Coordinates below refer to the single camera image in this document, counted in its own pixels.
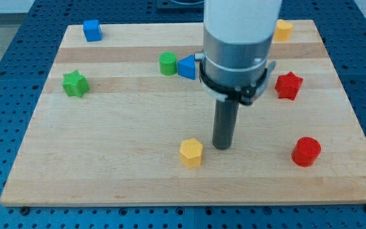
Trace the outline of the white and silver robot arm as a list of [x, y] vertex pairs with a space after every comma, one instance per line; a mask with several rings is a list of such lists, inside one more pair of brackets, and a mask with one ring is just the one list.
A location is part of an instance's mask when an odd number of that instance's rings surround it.
[[221, 87], [256, 86], [281, 4], [281, 0], [206, 0], [202, 75]]

